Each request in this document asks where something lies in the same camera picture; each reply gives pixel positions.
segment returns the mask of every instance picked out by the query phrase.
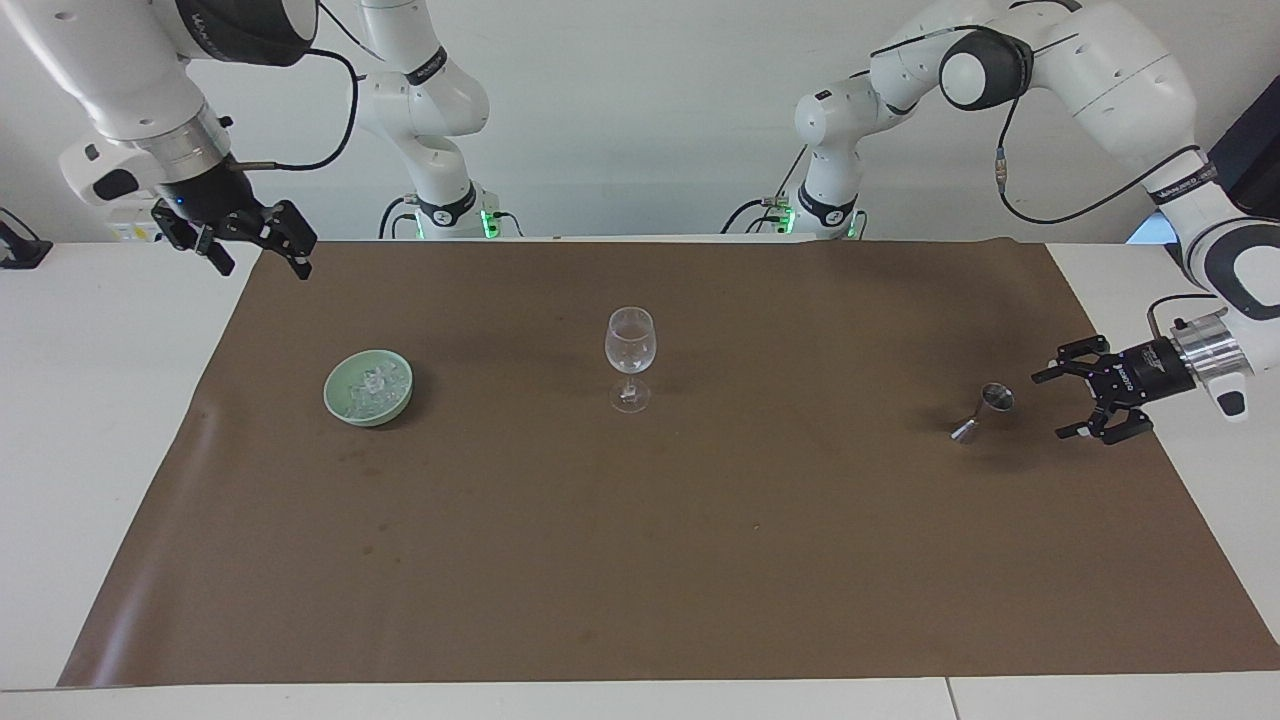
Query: black cable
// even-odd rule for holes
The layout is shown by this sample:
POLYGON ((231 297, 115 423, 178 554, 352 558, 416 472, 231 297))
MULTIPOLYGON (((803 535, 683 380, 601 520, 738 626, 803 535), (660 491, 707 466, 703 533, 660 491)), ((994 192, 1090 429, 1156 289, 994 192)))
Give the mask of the black cable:
POLYGON ((357 47, 360 47, 365 53, 369 53, 374 59, 381 60, 381 61, 385 63, 385 60, 383 60, 381 55, 379 55, 378 53, 374 53, 374 50, 371 47, 369 47, 367 45, 365 45, 364 42, 361 42, 360 38, 355 36, 355 33, 352 33, 349 29, 347 29, 347 26, 343 24, 343 22, 338 19, 338 15, 333 14, 333 10, 330 10, 328 5, 325 5, 324 3, 319 3, 319 5, 320 5, 320 9, 324 10, 324 14, 329 15, 329 19, 333 20, 333 24, 338 26, 338 29, 340 29, 343 35, 346 35, 348 38, 351 38, 351 41, 355 42, 357 47))
POLYGON ((407 202, 408 201, 404 200, 404 196, 401 195, 399 197, 393 200, 392 204, 388 205, 385 210, 383 210, 383 219, 380 223, 378 223, 378 240, 384 240, 387 237, 387 223, 390 222, 392 213, 394 213, 397 208, 399 208, 401 205, 406 205, 407 202))
POLYGON ((1034 55, 1039 55, 1041 53, 1043 53, 1043 51, 1046 51, 1046 50, 1048 50, 1051 47, 1057 47, 1059 45, 1069 41, 1069 40, 1075 40, 1076 37, 1080 37, 1080 33, 1076 32, 1076 33, 1069 35, 1069 36, 1066 36, 1066 37, 1064 37, 1061 40, 1055 40, 1053 42, 1050 42, 1048 45, 1046 45, 1044 47, 1041 47, 1039 50, 1033 50, 1032 55, 1033 56, 1034 55))
POLYGON ((511 222, 516 223, 516 232, 520 233, 520 237, 525 237, 525 229, 520 227, 520 218, 517 218, 513 213, 494 213, 493 217, 499 220, 503 218, 511 218, 511 222))
POLYGON ((751 234, 756 229, 764 225, 764 223, 781 223, 782 218, 776 218, 773 215, 765 215, 763 218, 756 218, 750 225, 746 225, 746 234, 751 234))
POLYGON ((347 150, 347 143, 351 142, 351 135, 356 131, 356 111, 360 106, 360 74, 356 73, 356 65, 352 65, 351 60, 338 53, 333 53, 332 50, 317 50, 312 47, 311 50, 307 50, 306 54, 338 60, 347 68, 347 73, 351 74, 351 114, 347 118, 347 129, 342 135, 342 142, 338 143, 338 149, 329 154, 329 156, 324 160, 320 160, 319 163, 308 163, 306 165, 289 165, 285 163, 276 163, 274 160, 264 160, 259 163, 236 163, 232 165, 232 169, 288 170, 291 173, 306 173, 332 165, 333 161, 347 150))
POLYGON ((787 188, 787 183, 791 182, 791 176, 795 174, 796 168, 800 167, 800 160, 804 159, 804 154, 808 151, 809 151, 808 145, 800 149, 800 152, 796 155, 795 163, 791 163, 791 169, 787 170, 787 177, 782 178, 782 184, 778 186, 778 191, 774 192, 773 195, 782 195, 782 191, 787 188))
POLYGON ((992 29, 992 28, 989 28, 987 26, 951 26, 951 27, 945 27, 945 28, 940 28, 940 29, 936 29, 936 31, 925 33, 925 35, 918 35, 915 37, 909 37, 909 38, 906 38, 906 40, 904 40, 901 42, 895 42, 893 45, 890 45, 887 47, 881 47, 879 50, 876 50, 876 51, 872 53, 872 58, 874 58, 877 55, 883 55, 884 53, 892 53, 893 50, 897 50, 899 47, 906 47, 908 45, 911 45, 913 42, 920 42, 923 40, 933 40, 934 37, 938 37, 938 36, 942 36, 942 35, 947 35, 947 33, 951 33, 951 32, 960 32, 961 29, 975 29, 975 31, 980 31, 980 32, 998 32, 998 31, 995 31, 995 29, 992 29))
MULTIPOLYGON (((1165 158, 1164 160, 1161 160, 1156 165, 1153 165, 1146 173, 1143 173, 1143 174, 1138 176, 1137 178, 1134 178, 1133 181, 1125 183, 1125 186, 1121 187, 1120 190, 1112 192, 1111 195, 1103 197, 1102 200, 1098 200, 1097 202, 1089 205, 1088 208, 1084 208, 1082 210, 1076 210, 1075 213, 1071 213, 1070 215, 1062 215, 1061 218, 1052 218, 1052 219, 1032 218, 1030 215, 1027 215, 1023 211, 1020 211, 1019 209, 1014 208, 1014 204, 1009 201, 1009 196, 1005 192, 1005 183, 1000 182, 1000 179, 998 179, 998 170, 997 170, 997 181, 996 182, 1000 186, 1000 201, 1001 201, 1001 204, 1005 205, 1005 209, 1009 210, 1010 214, 1012 214, 1019 220, 1023 220, 1023 222, 1027 222, 1027 223, 1032 223, 1032 224, 1036 224, 1036 225, 1057 225, 1057 224, 1061 224, 1061 223, 1068 223, 1068 222, 1071 222, 1071 220, 1074 220, 1076 218, 1080 218, 1083 215, 1088 215, 1089 213, 1097 210, 1098 208, 1102 208, 1107 202, 1111 202, 1111 201, 1116 200, 1117 197, 1120 197, 1125 192, 1129 192, 1130 190, 1138 187, 1142 183, 1142 181, 1144 181, 1144 179, 1149 178, 1151 176, 1156 174, 1157 172, 1160 172, 1161 169, 1164 169, 1165 165, 1167 165, 1167 164, 1172 163, 1174 160, 1176 160, 1178 158, 1180 158, 1184 152, 1194 152, 1194 151, 1198 151, 1199 149, 1201 147, 1198 145, 1188 145, 1187 147, 1180 147, 1176 151, 1174 151, 1170 156, 1165 158)), ((998 159, 1004 159, 1004 150, 1005 149, 1002 146, 996 149, 998 159)))
POLYGON ((392 222, 392 240, 399 240, 398 237, 396 237, 396 225, 398 225, 401 220, 417 220, 417 215, 406 213, 406 214, 396 218, 396 220, 392 222))
POLYGON ((858 222, 858 215, 861 215, 863 218, 867 218, 865 220, 863 220, 863 228, 860 231, 858 231, 858 240, 861 240, 861 238, 867 237, 867 225, 872 224, 872 215, 867 210, 856 210, 854 213, 854 223, 858 222))
POLYGON ((1158 309, 1165 302, 1172 302, 1175 300, 1217 300, 1216 295, 1210 295, 1207 292, 1192 292, 1187 295, 1170 295, 1167 297, 1161 297, 1160 300, 1151 304, 1147 307, 1147 327, 1151 328, 1151 337, 1160 340, 1160 325, 1156 323, 1156 309, 1158 309))
POLYGON ((22 229, 27 231, 27 234, 31 236, 31 240, 33 242, 40 242, 40 236, 36 234, 36 231, 31 229, 31 225, 28 225, 27 223, 24 223, 22 220, 22 218, 19 218, 18 215, 14 215, 13 211, 10 211, 8 208, 0 208, 0 213, 4 213, 5 215, 9 215, 10 218, 13 218, 13 222, 15 222, 19 225, 22 225, 22 229))
POLYGON ((724 227, 721 228, 719 233, 728 234, 728 229, 733 227, 733 223, 736 223, 739 218, 742 217, 742 213, 746 213, 751 208, 764 208, 764 206, 765 206, 764 200, 753 200, 750 202, 744 202, 741 208, 733 210, 733 214, 728 217, 728 222, 724 223, 724 227))

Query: white table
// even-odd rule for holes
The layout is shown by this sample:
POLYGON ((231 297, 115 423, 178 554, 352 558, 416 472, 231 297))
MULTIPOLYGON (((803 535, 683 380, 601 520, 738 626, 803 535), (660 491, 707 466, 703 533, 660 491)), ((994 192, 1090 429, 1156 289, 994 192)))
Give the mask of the white table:
MULTIPOLYGON (((256 260, 252 249, 233 251, 241 265, 229 279, 189 254, 147 245, 64 245, 40 270, 0 273, 0 368, 8 380, 0 405, 0 687, 56 682, 256 260)), ((1057 246, 1053 256, 1115 346, 1147 334, 1143 311, 1152 299, 1188 290, 1158 247, 1057 246)), ((1189 304, 1166 311, 1194 316, 1211 309, 1189 304)), ((1149 410, 1174 465, 1276 633, 1280 378, 1256 380, 1251 389, 1253 418, 1243 427, 1220 420, 1199 392, 1149 410)), ((1082 389, 1082 418, 1087 401, 1082 389)), ((417 717, 430 711, 460 719, 799 714, 947 720, 952 696, 965 720, 1280 717, 1280 674, 10 692, 0 694, 0 717, 417 717)))

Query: green light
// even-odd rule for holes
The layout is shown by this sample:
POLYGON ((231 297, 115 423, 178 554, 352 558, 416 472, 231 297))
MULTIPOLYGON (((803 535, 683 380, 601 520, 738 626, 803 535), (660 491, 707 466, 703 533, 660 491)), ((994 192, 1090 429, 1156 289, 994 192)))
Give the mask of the green light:
POLYGON ((486 238, 493 240, 499 234, 502 234, 502 228, 498 227, 498 223, 493 217, 493 213, 488 210, 480 210, 480 222, 484 224, 484 236, 486 238))

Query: white wall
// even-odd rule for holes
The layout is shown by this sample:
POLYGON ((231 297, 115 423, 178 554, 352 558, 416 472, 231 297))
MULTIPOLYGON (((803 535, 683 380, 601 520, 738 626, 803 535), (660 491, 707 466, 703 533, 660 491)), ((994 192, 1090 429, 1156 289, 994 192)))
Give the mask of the white wall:
MULTIPOLYGON (((346 0, 329 0, 356 23, 346 0)), ((534 234, 716 231, 741 201, 772 192, 799 141, 797 97, 867 65, 865 56, 928 0, 434 0, 449 53, 493 99, 484 133, 463 138, 472 174, 534 234)), ((1280 73, 1275 0, 1124 0, 1181 60, 1201 97, 1206 146, 1280 73)), ((328 23, 319 45, 375 63, 328 23)), ((342 69, 197 63, 215 109, 237 119, 241 159, 306 161, 329 152, 346 119, 342 69)), ((104 240, 100 213, 58 178, 58 152, 88 123, 13 29, 0 27, 0 201, 55 240, 104 240)), ((868 138, 869 236, 1120 241, 1149 211, 1140 191, 1084 220, 1036 228, 1010 218, 992 181, 1004 111, 963 114, 934 94, 918 117, 868 138)), ((1075 210, 1128 179, 1043 92, 1009 141, 1012 196, 1043 215, 1075 210)), ((396 155, 357 133, 347 155, 310 174, 255 176, 264 201, 291 197, 325 237, 375 232, 408 190, 396 155)))

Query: green bowl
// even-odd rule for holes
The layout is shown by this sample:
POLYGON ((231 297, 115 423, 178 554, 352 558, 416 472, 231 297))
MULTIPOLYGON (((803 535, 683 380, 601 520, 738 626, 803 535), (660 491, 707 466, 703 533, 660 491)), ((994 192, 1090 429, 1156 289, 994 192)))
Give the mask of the green bowl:
POLYGON ((413 368, 408 364, 408 360, 404 360, 390 350, 366 350, 364 352, 357 352, 356 355, 352 355, 339 363, 338 366, 329 373, 329 379, 324 382, 324 406, 329 409, 329 413, 334 418, 357 428, 376 428, 378 425, 390 423, 399 416, 406 407, 408 407, 408 402, 412 397, 413 368), (355 401, 351 397, 352 388, 364 384, 366 370, 372 370, 388 361, 402 365, 404 372, 408 373, 408 389, 404 392, 404 397, 402 397, 394 407, 381 413, 380 415, 375 415, 372 418, 352 416, 355 414, 355 401))

